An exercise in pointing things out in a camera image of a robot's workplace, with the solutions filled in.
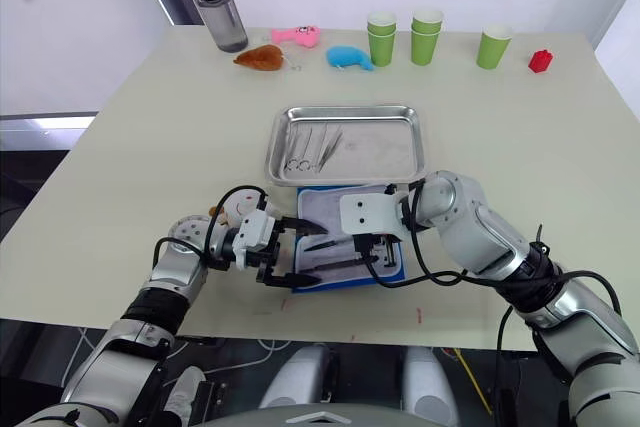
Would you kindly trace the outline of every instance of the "red object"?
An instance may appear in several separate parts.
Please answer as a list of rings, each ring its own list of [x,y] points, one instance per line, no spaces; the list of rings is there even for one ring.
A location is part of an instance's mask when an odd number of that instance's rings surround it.
[[[547,67],[549,67],[551,59],[553,59],[553,54],[551,52],[548,52],[547,50],[539,50],[533,54],[533,57],[531,57],[529,68],[536,74],[544,72],[547,70]]]

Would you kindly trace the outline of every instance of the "metal tray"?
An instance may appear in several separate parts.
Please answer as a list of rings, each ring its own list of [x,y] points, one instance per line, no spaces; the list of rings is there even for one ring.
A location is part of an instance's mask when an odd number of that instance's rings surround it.
[[[338,129],[340,141],[318,170]],[[409,183],[425,169],[418,114],[404,105],[286,109],[273,124],[265,165],[269,180],[292,186]]]

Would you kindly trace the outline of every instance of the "white table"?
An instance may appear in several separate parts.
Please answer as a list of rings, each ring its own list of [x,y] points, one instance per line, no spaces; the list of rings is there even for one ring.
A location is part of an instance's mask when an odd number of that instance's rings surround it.
[[[264,35],[254,32],[253,45]],[[2,243],[0,316],[108,327],[135,297],[155,240],[175,220],[207,212],[235,185],[266,184],[276,113],[393,102],[418,111],[430,170],[478,179],[492,207],[528,238],[544,222],[552,258],[605,274],[640,335],[638,121],[581,35],[518,35],[495,71],[476,67],[478,37],[443,34],[433,64],[418,67],[403,33],[392,65],[366,73],[324,60],[330,45],[366,49],[366,35],[325,32],[314,50],[285,47],[300,71],[257,72],[234,65],[206,29],[172,29]],[[535,75],[527,62],[543,48],[555,59]],[[267,190],[294,212],[293,188]],[[433,269],[454,267],[435,233],[424,234],[422,245]],[[212,271],[181,332],[492,348],[505,308],[493,291],[470,285],[292,295],[254,277],[253,269]],[[532,348],[522,322],[511,320],[505,345]]]

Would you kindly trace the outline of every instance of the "green paper cup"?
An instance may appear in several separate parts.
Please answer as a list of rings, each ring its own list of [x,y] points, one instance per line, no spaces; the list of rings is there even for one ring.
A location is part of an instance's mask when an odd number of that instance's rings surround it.
[[[419,9],[413,13],[411,30],[419,34],[437,34],[442,28],[444,14],[436,9]]]
[[[422,34],[411,30],[411,62],[417,65],[427,65],[433,58],[440,32]]]
[[[482,31],[476,64],[483,69],[495,69],[512,37],[513,29],[508,25],[495,24],[486,27]]]
[[[386,35],[376,35],[369,32],[369,52],[371,62],[377,67],[384,67],[391,63],[393,55],[393,42],[396,38],[395,31]]]
[[[396,14],[371,12],[367,17],[367,30],[373,35],[389,35],[396,31]]]

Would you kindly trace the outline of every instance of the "blue toy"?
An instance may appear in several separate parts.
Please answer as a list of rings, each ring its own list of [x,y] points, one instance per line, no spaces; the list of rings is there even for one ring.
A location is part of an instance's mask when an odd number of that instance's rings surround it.
[[[369,56],[362,50],[348,45],[337,45],[327,50],[327,62],[334,67],[359,65],[365,70],[373,70]]]

